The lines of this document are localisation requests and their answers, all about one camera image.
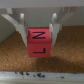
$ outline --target block front face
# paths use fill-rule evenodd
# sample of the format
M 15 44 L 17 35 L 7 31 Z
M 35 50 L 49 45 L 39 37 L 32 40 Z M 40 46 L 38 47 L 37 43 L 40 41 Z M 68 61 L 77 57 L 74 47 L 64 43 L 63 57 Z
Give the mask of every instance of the block front face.
M 50 57 L 51 38 L 49 29 L 29 29 L 27 47 L 29 57 Z

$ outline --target brown cork board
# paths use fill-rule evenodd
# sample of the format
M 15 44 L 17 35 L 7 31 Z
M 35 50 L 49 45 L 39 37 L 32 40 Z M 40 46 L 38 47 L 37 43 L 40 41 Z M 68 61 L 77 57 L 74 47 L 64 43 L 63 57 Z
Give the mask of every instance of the brown cork board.
M 50 58 L 29 58 L 15 32 L 0 44 L 0 71 L 84 73 L 84 26 L 63 27 Z

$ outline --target black letter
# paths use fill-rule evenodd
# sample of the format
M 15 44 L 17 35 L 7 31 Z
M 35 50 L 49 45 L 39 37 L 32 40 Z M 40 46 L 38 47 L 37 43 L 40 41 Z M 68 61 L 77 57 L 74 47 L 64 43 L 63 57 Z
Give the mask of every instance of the black letter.
M 43 52 L 33 52 L 33 53 L 45 53 L 45 48 L 43 48 Z
M 32 37 L 33 39 L 45 39 L 45 37 L 38 37 L 38 36 L 40 36 L 42 34 L 45 34 L 45 32 L 33 32 L 33 33 L 41 33 L 41 34 L 39 34 L 37 36 Z

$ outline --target red block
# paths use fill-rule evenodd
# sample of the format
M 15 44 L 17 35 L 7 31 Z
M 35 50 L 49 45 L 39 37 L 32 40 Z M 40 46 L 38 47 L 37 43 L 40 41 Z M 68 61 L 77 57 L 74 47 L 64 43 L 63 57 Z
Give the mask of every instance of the red block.
M 29 57 L 50 57 L 50 30 L 28 29 L 27 47 Z

